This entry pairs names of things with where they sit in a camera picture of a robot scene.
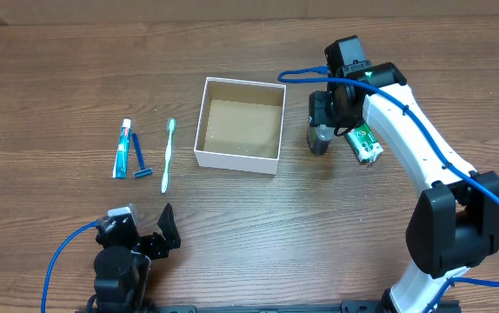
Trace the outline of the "clear bottle dark liquid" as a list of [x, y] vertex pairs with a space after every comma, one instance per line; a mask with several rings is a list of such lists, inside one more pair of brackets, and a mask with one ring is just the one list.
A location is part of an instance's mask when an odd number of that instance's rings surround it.
[[324, 124], [319, 126], [309, 126], [307, 139], [310, 151], [314, 155], [323, 155], [334, 136], [334, 129]]

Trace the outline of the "green soap packet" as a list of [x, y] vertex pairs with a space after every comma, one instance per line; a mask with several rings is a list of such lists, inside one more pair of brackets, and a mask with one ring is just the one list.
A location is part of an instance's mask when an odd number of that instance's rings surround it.
[[366, 123], [354, 128], [344, 137], [360, 163], [375, 163], [383, 153], [382, 145]]

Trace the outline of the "teal toothpaste tube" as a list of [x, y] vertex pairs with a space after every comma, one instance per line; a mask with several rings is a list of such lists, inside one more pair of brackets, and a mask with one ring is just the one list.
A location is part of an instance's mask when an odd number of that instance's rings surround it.
[[116, 150], [112, 177], [126, 179], [128, 171], [128, 155], [130, 150], [131, 120], [125, 118], [122, 123], [120, 137]]

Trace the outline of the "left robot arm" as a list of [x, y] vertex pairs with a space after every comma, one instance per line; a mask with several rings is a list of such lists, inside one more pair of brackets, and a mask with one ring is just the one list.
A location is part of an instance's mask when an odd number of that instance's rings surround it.
[[166, 204], [157, 221], [160, 232], [141, 236], [130, 204], [109, 210], [96, 222], [96, 242], [103, 246], [93, 266], [95, 295], [88, 312], [158, 312], [145, 296], [151, 264], [181, 246], [173, 208]]

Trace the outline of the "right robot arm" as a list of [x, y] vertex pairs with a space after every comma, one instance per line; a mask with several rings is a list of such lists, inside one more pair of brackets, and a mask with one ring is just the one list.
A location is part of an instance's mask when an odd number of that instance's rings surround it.
[[457, 312], [442, 294], [499, 250], [499, 176], [480, 173], [446, 143], [392, 63], [319, 66], [325, 91], [309, 97], [309, 147], [374, 129], [409, 175], [418, 201], [405, 232], [411, 262], [381, 299], [346, 300], [343, 312]]

